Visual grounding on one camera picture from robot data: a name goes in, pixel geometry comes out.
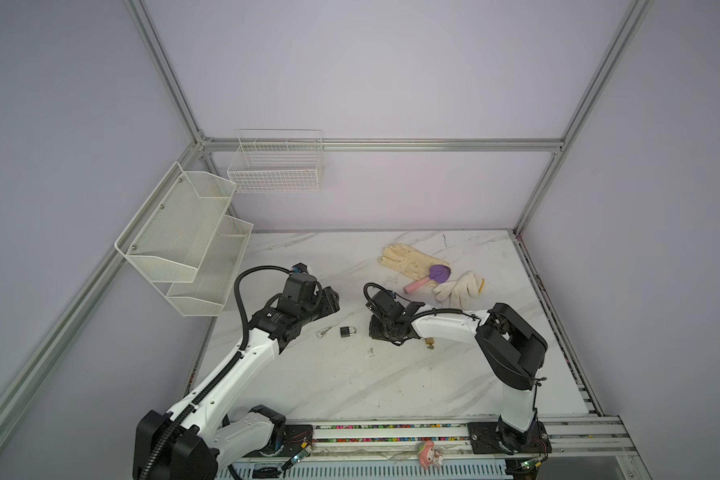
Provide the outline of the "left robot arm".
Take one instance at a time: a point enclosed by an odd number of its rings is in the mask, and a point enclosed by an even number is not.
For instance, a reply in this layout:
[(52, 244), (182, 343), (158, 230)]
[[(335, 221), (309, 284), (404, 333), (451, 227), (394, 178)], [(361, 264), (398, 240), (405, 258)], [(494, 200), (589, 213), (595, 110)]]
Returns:
[(305, 265), (285, 269), (282, 292), (248, 316), (233, 295), (242, 337), (233, 351), (166, 412), (148, 412), (135, 434), (135, 479), (212, 479), (222, 468), (252, 453), (272, 456), (285, 443), (284, 415), (264, 405), (231, 421), (229, 413), (248, 384), (296, 339), (302, 328), (339, 311), (339, 295), (324, 287)]

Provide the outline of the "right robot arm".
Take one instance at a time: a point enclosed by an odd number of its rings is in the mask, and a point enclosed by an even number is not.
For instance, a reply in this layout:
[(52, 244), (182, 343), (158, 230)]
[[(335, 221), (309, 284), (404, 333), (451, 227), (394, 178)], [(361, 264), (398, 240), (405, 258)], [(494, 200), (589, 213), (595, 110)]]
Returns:
[(548, 343), (519, 313), (505, 303), (480, 311), (402, 304), (398, 295), (380, 288), (365, 296), (371, 312), (369, 335), (401, 346), (413, 339), (446, 339), (476, 344), (495, 377), (503, 384), (496, 435), (507, 453), (521, 451), (538, 431), (538, 375)]

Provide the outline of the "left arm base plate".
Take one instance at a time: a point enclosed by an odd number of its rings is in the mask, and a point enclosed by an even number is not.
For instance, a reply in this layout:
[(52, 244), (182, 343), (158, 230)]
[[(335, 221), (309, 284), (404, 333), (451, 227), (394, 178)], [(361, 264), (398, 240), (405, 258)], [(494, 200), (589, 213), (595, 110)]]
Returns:
[(259, 457), (290, 457), (303, 449), (302, 444), (311, 444), (314, 427), (308, 424), (289, 424), (284, 427), (283, 438), (275, 446), (267, 446), (256, 452)]

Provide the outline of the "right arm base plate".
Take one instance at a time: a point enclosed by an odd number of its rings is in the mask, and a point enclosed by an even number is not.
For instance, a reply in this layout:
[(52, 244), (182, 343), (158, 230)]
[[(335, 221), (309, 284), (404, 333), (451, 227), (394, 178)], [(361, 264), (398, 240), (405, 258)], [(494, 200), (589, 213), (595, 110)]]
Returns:
[(474, 454), (548, 454), (552, 450), (545, 426), (538, 420), (533, 420), (527, 431), (502, 421), (470, 422), (467, 429)]

